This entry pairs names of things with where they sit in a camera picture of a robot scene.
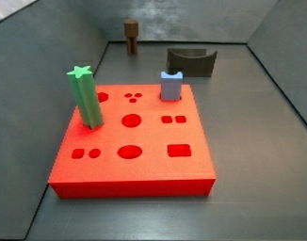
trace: red shape sorter board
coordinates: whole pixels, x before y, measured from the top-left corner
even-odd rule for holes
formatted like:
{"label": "red shape sorter board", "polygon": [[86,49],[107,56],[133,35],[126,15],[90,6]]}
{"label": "red shape sorter board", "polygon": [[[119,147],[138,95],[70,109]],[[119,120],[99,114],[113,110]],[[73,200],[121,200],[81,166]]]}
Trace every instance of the red shape sorter board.
{"label": "red shape sorter board", "polygon": [[160,100],[160,85],[97,86],[103,125],[75,108],[49,185],[61,199],[206,195],[216,174],[189,85]]}

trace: hole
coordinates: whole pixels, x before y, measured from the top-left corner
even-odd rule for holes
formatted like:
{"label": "hole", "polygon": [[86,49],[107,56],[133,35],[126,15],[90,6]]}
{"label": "hole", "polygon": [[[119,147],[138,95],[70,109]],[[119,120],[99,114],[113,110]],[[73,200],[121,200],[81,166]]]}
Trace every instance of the hole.
{"label": "hole", "polygon": [[172,118],[170,118],[170,116],[161,116],[161,122],[162,122],[162,123],[172,123]]}
{"label": "hole", "polygon": [[79,159],[83,155],[83,149],[74,149],[71,152],[71,159]]}
{"label": "hole", "polygon": [[174,117],[177,123],[185,123],[186,122],[186,117],[185,116],[176,116]]}
{"label": "hole", "polygon": [[190,149],[188,144],[172,144],[166,146],[166,152],[169,157],[174,156],[190,156]]}
{"label": "hole", "polygon": [[99,150],[98,149],[91,149],[89,152],[87,152],[87,156],[90,158],[97,158],[99,156]]}
{"label": "hole", "polygon": [[98,93],[98,102],[105,102],[107,100],[107,94],[103,92]]}
{"label": "hole", "polygon": [[135,127],[139,125],[141,123],[141,117],[135,114],[129,114],[129,115],[125,115],[122,118],[121,118],[121,124],[125,126],[125,127]]}
{"label": "hole", "polygon": [[137,158],[142,154],[142,149],[137,146],[127,145],[118,149],[118,156],[123,159]]}

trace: green star-topped pillar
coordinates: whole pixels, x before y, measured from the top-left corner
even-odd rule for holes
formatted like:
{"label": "green star-topped pillar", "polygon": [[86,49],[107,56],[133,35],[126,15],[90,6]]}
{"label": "green star-topped pillar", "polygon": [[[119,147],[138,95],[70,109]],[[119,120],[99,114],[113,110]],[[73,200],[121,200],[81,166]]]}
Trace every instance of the green star-topped pillar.
{"label": "green star-topped pillar", "polygon": [[74,70],[66,74],[82,123],[93,130],[98,125],[102,125],[102,118],[98,109],[95,82],[89,69],[90,66],[81,68],[74,66]]}

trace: blue cylinder-shaped block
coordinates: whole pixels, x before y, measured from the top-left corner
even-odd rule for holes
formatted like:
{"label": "blue cylinder-shaped block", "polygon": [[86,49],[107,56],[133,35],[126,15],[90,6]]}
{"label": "blue cylinder-shaped block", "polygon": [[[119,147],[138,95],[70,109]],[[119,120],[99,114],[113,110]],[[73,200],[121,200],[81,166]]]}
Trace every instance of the blue cylinder-shaped block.
{"label": "blue cylinder-shaped block", "polygon": [[161,100],[178,101],[181,93],[182,73],[170,75],[161,72]]}

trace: gray floor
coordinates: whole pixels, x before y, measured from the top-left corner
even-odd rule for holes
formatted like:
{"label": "gray floor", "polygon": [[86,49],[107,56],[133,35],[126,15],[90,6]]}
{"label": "gray floor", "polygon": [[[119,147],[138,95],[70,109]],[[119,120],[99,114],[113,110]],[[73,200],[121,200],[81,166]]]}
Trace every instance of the gray floor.
{"label": "gray floor", "polygon": [[188,78],[217,181],[208,197],[59,200],[47,188],[29,240],[307,239],[307,127],[244,45],[109,44],[101,84],[158,83],[166,47],[218,51]]}

